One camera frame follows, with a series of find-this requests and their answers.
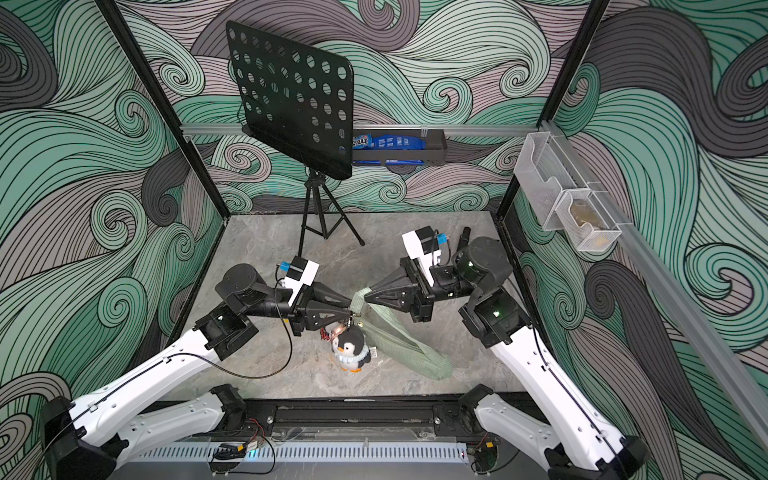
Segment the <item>green fabric bag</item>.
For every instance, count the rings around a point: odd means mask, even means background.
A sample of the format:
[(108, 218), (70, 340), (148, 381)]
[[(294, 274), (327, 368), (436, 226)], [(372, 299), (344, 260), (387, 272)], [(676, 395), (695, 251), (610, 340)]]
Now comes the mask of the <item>green fabric bag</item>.
[(438, 350), (416, 339), (389, 307), (370, 304), (365, 296), (370, 288), (357, 291), (351, 300), (355, 325), (367, 343), (408, 369), (432, 380), (445, 380), (453, 374), (451, 360)]

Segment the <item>penguin plush keychain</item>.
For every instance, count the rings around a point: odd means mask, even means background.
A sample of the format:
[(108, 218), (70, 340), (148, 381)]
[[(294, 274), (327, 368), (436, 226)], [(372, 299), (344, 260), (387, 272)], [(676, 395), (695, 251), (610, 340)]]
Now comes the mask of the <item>penguin plush keychain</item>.
[(338, 333), (331, 341), (331, 350), (344, 371), (360, 372), (372, 360), (372, 351), (363, 331), (355, 325)]

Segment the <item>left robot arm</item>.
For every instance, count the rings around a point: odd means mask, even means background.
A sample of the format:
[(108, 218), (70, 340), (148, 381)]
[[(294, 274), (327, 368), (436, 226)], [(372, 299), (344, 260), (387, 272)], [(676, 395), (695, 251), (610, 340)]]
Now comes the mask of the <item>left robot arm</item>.
[(117, 380), (74, 400), (59, 396), (42, 411), (43, 460), (54, 479), (107, 479), (140, 455), (184, 438), (233, 433), (247, 406), (230, 384), (150, 411), (160, 397), (222, 362), (258, 333), (255, 317), (275, 318), (290, 336), (352, 317), (349, 298), (316, 281), (318, 264), (297, 257), (270, 286), (250, 264), (231, 267), (216, 285), (220, 304), (170, 346)]

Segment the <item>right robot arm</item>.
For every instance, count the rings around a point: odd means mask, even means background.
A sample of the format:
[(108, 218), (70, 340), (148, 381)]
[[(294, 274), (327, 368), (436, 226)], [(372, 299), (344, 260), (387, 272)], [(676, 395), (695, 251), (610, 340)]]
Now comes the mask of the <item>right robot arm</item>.
[(544, 415), (521, 411), (484, 385), (462, 398), (468, 419), (534, 460), (551, 479), (629, 479), (649, 457), (645, 442), (626, 436), (587, 399), (547, 350), (539, 331), (504, 283), (513, 272), (501, 241), (471, 238), (466, 228), (453, 260), (439, 265), (435, 240), (407, 232), (399, 268), (365, 294), (370, 306), (428, 322), (439, 301), (464, 299), (469, 333), (521, 382)]

